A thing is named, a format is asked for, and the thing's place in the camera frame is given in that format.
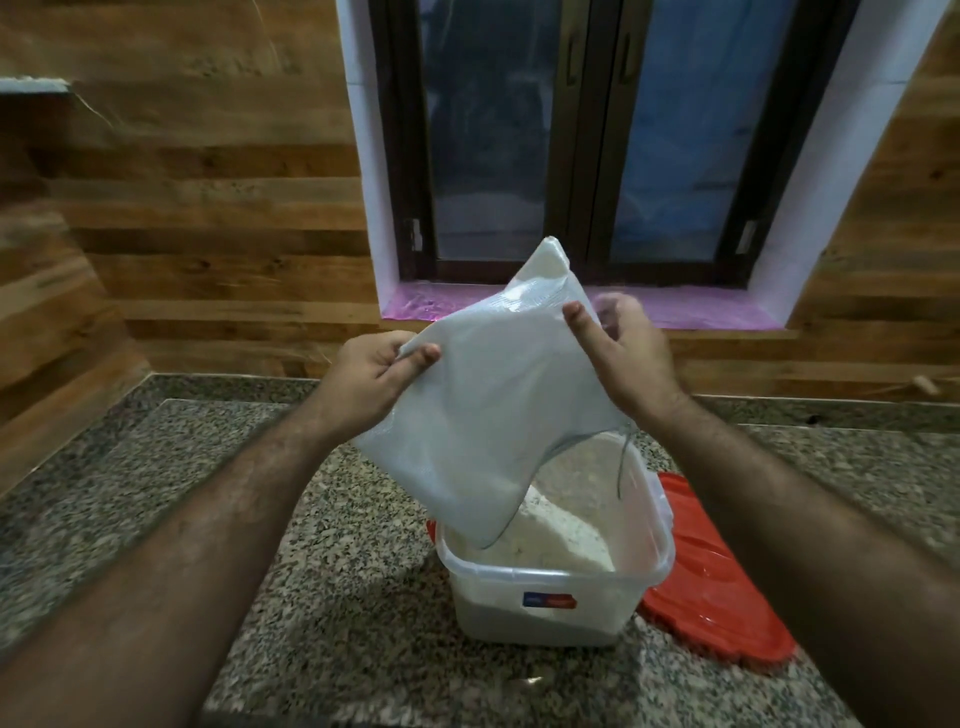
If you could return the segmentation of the person's left hand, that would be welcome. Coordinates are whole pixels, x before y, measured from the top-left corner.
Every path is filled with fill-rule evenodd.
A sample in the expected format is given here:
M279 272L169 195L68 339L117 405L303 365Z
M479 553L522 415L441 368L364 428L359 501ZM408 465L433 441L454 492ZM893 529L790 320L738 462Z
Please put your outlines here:
M391 412L405 391L390 392L384 385L384 373L398 353L406 355L426 345L406 348L413 337L412 332L393 330L360 335L342 345L306 401L330 442L346 443Z

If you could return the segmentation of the person's right hand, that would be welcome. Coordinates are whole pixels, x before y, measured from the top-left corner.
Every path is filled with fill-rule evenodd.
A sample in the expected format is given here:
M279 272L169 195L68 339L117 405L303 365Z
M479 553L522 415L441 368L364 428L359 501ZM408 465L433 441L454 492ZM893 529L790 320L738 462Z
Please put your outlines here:
M643 431L652 432L686 395L666 337L641 302L627 294L596 299L596 321L617 344L614 372L598 380L613 403Z

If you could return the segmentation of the white plastic flour bag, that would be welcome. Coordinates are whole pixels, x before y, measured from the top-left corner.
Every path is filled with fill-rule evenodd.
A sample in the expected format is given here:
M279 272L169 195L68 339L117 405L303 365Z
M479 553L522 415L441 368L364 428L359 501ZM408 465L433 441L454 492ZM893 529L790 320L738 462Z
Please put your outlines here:
M565 321L568 302L597 321L559 240L545 237L503 290L402 346L436 344L441 358L353 440L476 549L498 540L553 455L628 424Z

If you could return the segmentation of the person's left forearm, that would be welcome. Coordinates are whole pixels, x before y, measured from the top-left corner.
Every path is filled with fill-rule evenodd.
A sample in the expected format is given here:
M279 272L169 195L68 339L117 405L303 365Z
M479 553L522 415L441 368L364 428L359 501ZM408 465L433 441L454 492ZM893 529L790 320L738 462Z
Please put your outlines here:
M318 401L264 427L0 666L0 728L186 728L309 481L366 425Z

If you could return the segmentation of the person's right forearm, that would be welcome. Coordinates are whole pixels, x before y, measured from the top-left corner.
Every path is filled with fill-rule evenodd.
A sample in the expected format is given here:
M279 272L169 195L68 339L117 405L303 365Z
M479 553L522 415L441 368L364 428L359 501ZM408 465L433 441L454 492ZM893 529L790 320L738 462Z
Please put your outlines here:
M631 417L859 722L960 728L960 572L682 392Z

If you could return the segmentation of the pink window sill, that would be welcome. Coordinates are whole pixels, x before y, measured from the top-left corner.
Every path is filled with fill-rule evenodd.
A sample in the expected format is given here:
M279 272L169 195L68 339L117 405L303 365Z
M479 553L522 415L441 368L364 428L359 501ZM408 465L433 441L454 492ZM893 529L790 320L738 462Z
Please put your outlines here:
M432 323L498 294L502 285L407 281L381 303L381 316L391 321ZM660 328L684 331L773 332L785 328L743 289L699 286L587 286L591 300L611 292L638 299Z

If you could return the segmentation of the dark framed glass window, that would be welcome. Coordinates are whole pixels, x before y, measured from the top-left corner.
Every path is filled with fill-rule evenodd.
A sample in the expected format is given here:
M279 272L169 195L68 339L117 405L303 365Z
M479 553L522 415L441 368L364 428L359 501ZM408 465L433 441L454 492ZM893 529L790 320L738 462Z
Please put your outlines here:
M745 290L860 0L366 0L404 284Z

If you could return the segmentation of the white flour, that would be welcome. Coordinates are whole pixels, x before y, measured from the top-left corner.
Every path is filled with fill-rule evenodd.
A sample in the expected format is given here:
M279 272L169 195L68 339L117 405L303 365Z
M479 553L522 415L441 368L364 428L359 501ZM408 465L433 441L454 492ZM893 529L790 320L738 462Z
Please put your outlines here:
M508 528L491 546L457 547L458 555L491 567L605 574L616 570L601 532L531 486Z

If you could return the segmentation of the clear plastic storage container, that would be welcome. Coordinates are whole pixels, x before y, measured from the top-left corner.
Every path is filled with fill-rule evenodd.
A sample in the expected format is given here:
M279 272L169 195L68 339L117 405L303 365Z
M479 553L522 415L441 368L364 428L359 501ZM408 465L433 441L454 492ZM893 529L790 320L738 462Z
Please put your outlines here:
M434 543L457 624L467 637L501 645L613 645L675 564L674 515L661 481L630 437L603 432L545 462L531 486L601 532L615 571L476 564L457 553L468 543L438 524Z

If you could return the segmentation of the red plastic container lid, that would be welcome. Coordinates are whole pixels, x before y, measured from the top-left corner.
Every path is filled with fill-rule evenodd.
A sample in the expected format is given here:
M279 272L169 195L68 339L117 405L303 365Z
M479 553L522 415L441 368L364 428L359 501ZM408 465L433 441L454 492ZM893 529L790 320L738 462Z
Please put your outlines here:
M688 481L668 472L656 475L674 515L676 560L634 614L726 661L771 667L787 662L796 641L738 564ZM437 526L427 521L434 546Z

